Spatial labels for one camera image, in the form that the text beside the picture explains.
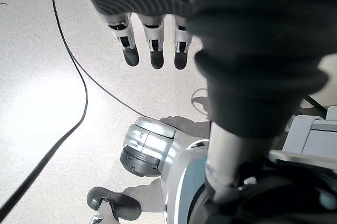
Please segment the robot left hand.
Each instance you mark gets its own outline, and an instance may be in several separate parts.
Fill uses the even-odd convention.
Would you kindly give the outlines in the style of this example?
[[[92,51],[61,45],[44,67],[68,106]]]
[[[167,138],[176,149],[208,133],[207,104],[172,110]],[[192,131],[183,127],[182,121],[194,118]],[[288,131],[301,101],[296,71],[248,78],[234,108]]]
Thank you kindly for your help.
[[[336,52],[336,0],[91,0],[115,14],[174,14],[203,48],[212,115],[206,186],[234,197],[242,163],[264,156],[302,99],[328,81],[318,65]]]

